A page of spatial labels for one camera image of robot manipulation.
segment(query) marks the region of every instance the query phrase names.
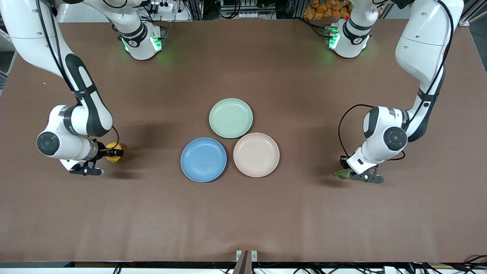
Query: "beige plate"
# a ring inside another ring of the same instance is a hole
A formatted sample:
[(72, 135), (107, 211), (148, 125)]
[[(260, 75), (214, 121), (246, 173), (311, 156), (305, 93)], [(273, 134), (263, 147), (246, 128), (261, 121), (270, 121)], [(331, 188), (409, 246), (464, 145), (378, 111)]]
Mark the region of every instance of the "beige plate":
[(233, 150), (237, 168), (250, 177), (269, 175), (279, 163), (279, 147), (263, 133), (250, 133), (242, 137)]

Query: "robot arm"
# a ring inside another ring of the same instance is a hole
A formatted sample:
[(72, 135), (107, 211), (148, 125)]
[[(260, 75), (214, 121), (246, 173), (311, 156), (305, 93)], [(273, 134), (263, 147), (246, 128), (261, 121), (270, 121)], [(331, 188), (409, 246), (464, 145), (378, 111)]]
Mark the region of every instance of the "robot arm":
[[(419, 80), (416, 101), (409, 110), (380, 106), (366, 114), (363, 133), (367, 140), (347, 159), (357, 174), (396, 156), (408, 142), (419, 139), (426, 131), (445, 77), (444, 55), (448, 52), (449, 40), (463, 10), (462, 0), (441, 1), (445, 6), (436, 0), (416, 0), (411, 6), (411, 18), (395, 55), (401, 68)], [(360, 12), (354, 1), (353, 5), (350, 19), (357, 22), (340, 20), (342, 22), (339, 21), (337, 27), (343, 35), (339, 40), (335, 39), (334, 47), (330, 44), (337, 54), (349, 58), (357, 56), (365, 48), (368, 31), (376, 20), (376, 7), (371, 0), (357, 5), (362, 9)], [(355, 19), (354, 13), (362, 16)], [(451, 14), (453, 29), (448, 13)]]
[[(81, 1), (66, 0), (68, 3)], [(86, 2), (107, 15), (117, 29), (124, 32), (121, 34), (129, 41), (129, 52), (134, 58), (148, 59), (157, 52), (151, 34), (160, 28), (143, 24), (130, 6), (114, 8), (101, 1)], [(140, 4), (140, 0), (125, 2)], [(83, 61), (64, 41), (50, 0), (3, 0), (0, 12), (17, 52), (32, 65), (64, 78), (78, 102), (59, 105), (51, 111), (46, 128), (37, 137), (37, 148), (44, 155), (59, 159), (71, 173), (102, 174), (100, 169), (88, 168), (88, 162), (95, 163), (103, 156), (122, 156), (123, 151), (107, 149), (88, 137), (104, 136), (112, 128), (112, 115)]]

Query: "plate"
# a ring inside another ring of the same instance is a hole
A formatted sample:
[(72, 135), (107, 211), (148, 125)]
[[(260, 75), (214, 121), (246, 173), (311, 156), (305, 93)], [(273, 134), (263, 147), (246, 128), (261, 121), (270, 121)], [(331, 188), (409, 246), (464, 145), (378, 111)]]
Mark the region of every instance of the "plate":
[(181, 169), (191, 180), (198, 183), (211, 182), (225, 170), (225, 148), (212, 138), (191, 141), (181, 154)]
[(250, 177), (271, 174), (279, 163), (279, 147), (263, 133), (250, 133), (242, 137), (233, 150), (237, 168)]
[(216, 103), (210, 111), (211, 129), (221, 137), (237, 138), (252, 126), (252, 109), (244, 101), (227, 98)]

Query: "green led light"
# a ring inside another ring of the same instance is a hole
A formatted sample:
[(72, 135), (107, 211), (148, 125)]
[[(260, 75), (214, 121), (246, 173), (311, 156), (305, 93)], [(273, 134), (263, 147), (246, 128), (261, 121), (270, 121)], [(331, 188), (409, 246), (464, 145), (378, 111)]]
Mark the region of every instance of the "green led light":
[(129, 52), (129, 48), (127, 47), (127, 44), (125, 43), (125, 41), (123, 40), (123, 38), (122, 38), (122, 42), (123, 42), (123, 45), (125, 46), (125, 51)]
[(159, 39), (150, 38), (150, 41), (152, 42), (152, 45), (156, 51), (160, 51), (162, 49)]
[(330, 48), (335, 49), (337, 47), (338, 40), (340, 40), (340, 33), (337, 33), (335, 37), (330, 39)]

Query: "wire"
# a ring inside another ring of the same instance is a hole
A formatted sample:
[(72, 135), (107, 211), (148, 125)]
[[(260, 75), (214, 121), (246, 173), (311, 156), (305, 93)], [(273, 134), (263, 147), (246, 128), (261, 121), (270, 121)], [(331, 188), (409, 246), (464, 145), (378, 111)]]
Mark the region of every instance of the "wire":
[[(42, 10), (40, 8), (40, 0), (36, 1), (36, 5), (37, 5), (37, 11), (39, 13), (40, 24), (41, 24), (42, 30), (45, 34), (47, 45), (49, 47), (49, 50), (51, 51), (51, 55), (54, 58), (54, 63), (56, 64), (57, 68), (59, 69), (59, 72), (61, 73), (61, 75), (62, 75), (64, 81), (66, 82), (66, 84), (68, 85), (68, 87), (71, 90), (73, 90), (73, 86), (71, 85), (71, 82), (69, 82), (68, 77), (66, 76), (66, 71), (64, 70), (64, 67), (61, 67), (61, 65), (58, 62), (58, 59), (61, 60), (61, 56), (59, 55), (58, 57), (56, 57), (56, 54), (54, 53), (53, 46), (51, 45), (51, 40), (49, 39), (49, 35), (47, 34), (46, 24), (44, 23), (44, 16), (42, 15)], [(54, 32), (56, 33), (56, 25), (53, 25), (53, 28), (54, 28)]]
[(117, 266), (115, 267), (115, 269), (113, 270), (113, 274), (120, 274), (120, 272), (122, 272), (122, 267), (123, 267), (123, 264), (118, 263)]
[(304, 271), (306, 271), (306, 273), (311, 274), (311, 272), (309, 272), (306, 268), (298, 268), (298, 269), (296, 269), (296, 271), (293, 272), (293, 274), (298, 273), (299, 270), (304, 270)]
[(115, 7), (115, 6), (108, 4), (105, 0), (102, 0), (102, 1), (105, 3), (105, 5), (109, 6), (110, 8), (114, 8), (114, 9), (121, 9), (121, 8), (125, 7), (125, 5), (127, 5), (127, 2), (128, 2), (128, 0), (125, 0), (125, 3), (123, 3), (123, 5), (121, 5), (119, 7)]
[(406, 153), (404, 152), (404, 150), (401, 150), (402, 152), (402, 156), (399, 157), (399, 158), (394, 158), (394, 159), (388, 159), (387, 161), (399, 161), (399, 160), (402, 160), (404, 158), (406, 158)]
[(62, 68), (64, 74), (66, 74), (66, 70), (64, 69), (64, 64), (62, 63), (61, 46), (59, 45), (59, 37), (57, 36), (56, 22), (54, 22), (54, 15), (53, 15), (52, 10), (49, 9), (49, 11), (50, 11), (50, 15), (51, 15), (51, 23), (52, 23), (53, 29), (54, 29), (54, 37), (56, 38), (56, 47), (57, 47), (57, 56), (59, 59), (59, 65)]
[(470, 259), (470, 260), (468, 260), (468, 261), (465, 261), (465, 262), (464, 262), (464, 264), (472, 263), (472, 262), (474, 262), (474, 261), (476, 261), (476, 260), (478, 260), (478, 259), (482, 259), (482, 258), (487, 258), (487, 255), (481, 255), (481, 256), (477, 256), (477, 257), (475, 257), (475, 258), (473, 258), (473, 259)]
[(429, 263), (423, 263), (423, 265), (425, 265), (426, 267), (431, 268), (433, 271), (435, 271), (438, 274), (443, 274), (443, 273), (439, 272), (438, 270), (436, 270), (436, 268), (432, 267)]
[(115, 130), (115, 133), (117, 133), (117, 143), (113, 146), (113, 147), (109, 147), (109, 148), (104, 148), (104, 149), (100, 149), (100, 151), (108, 151), (110, 149), (114, 149), (115, 147), (117, 147), (118, 143), (120, 142), (120, 135), (118, 134), (118, 130), (112, 126), (113, 130)]
[[(436, 72), (436, 75), (434, 76), (433, 81), (431, 82), (430, 87), (428, 88), (428, 90), (426, 91), (425, 94), (430, 93), (431, 88), (433, 87), (434, 83), (436, 82), (436, 79), (438, 78), (438, 76), (440, 74), (440, 71), (442, 71), (443, 65), (445, 64), (445, 61), (447, 59), (448, 51), (450, 51), (451, 41), (453, 39), (453, 17), (451, 16), (451, 12), (448, 9), (448, 7), (445, 5), (445, 3), (443, 3), (441, 0), (437, 0), (437, 2), (445, 9), (446, 13), (448, 14), (448, 18), (450, 20), (450, 38), (449, 38), (448, 44), (445, 48), (445, 51), (443, 53), (443, 60), (441, 61), (440, 67), (438, 68), (438, 71)], [(414, 115), (412, 116), (411, 120), (413, 120), (416, 117), (416, 115), (418, 114), (419, 110), (421, 109), (421, 106), (423, 105), (423, 103), (424, 103), (424, 100), (421, 100), (421, 104), (419, 104), (419, 106), (416, 109), (416, 111), (414, 112)]]
[(310, 27), (314, 27), (317, 29), (325, 29), (324, 26), (318, 26), (318, 25), (312, 24), (309, 20), (301, 18), (301, 17), (293, 17), (292, 19), (299, 19), (301, 22), (304, 22), (305, 24), (307, 24)]
[(198, 13), (198, 11), (195, 11), (194, 9), (190, 8), (190, 7), (188, 6), (188, 4), (187, 4), (187, 3), (186, 3), (184, 0), (183, 0), (183, 4), (184, 4), (184, 6), (185, 6), (185, 7), (186, 7), (186, 9), (187, 9), (187, 13), (188, 13), (188, 15), (191, 15), (191, 19), (192, 19), (192, 20), (194, 20), (195, 18), (197, 18), (197, 17), (195, 16), (194, 12)]
[(149, 20), (150, 20), (150, 22), (151, 22), (151, 23), (154, 23), (154, 20), (152, 19), (152, 15), (150, 15), (150, 13), (149, 13), (149, 11), (147, 10), (147, 8), (146, 8), (145, 6), (142, 6), (142, 7), (143, 7), (143, 8), (146, 10), (147, 15), (149, 16)]
[(240, 0), (236, 0), (235, 1), (235, 9), (233, 10), (232, 15), (230, 15), (229, 17), (225, 17), (225, 16), (223, 16), (221, 14), (220, 15), (221, 15), (222, 18), (225, 18), (225, 19), (233, 19), (233, 18), (235, 18), (239, 14), (240, 7), (241, 7)]
[(373, 108), (373, 106), (371, 105), (365, 105), (365, 104), (357, 104), (351, 108), (349, 108), (345, 114), (343, 114), (343, 116), (341, 117), (340, 119), (340, 123), (338, 123), (338, 139), (340, 140), (340, 145), (341, 145), (341, 148), (343, 149), (343, 152), (345, 153), (345, 155), (347, 156), (347, 158), (350, 158), (350, 156), (348, 155), (347, 153), (347, 150), (345, 149), (345, 146), (343, 146), (343, 142), (341, 141), (341, 133), (340, 133), (340, 128), (341, 128), (341, 123), (343, 121), (343, 119), (345, 118), (345, 116), (354, 108), (356, 107), (369, 107), (369, 108)]

